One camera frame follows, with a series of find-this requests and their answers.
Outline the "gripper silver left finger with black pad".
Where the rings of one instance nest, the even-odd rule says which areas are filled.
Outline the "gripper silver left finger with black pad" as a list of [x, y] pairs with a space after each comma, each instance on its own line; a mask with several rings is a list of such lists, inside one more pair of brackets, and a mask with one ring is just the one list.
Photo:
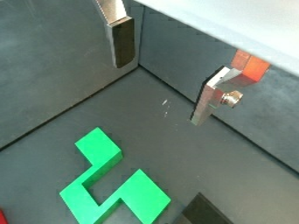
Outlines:
[[126, 15], [122, 0], [93, 0], [106, 25], [113, 65], [123, 67], [135, 56], [134, 20]]

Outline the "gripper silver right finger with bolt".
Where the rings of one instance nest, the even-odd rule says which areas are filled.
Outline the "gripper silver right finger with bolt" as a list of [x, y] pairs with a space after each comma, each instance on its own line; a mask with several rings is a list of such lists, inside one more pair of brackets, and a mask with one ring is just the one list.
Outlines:
[[236, 50], [230, 67], [221, 66], [201, 84], [190, 122], [201, 125], [220, 105], [234, 108], [242, 98], [238, 89], [258, 83], [268, 68], [268, 62]]

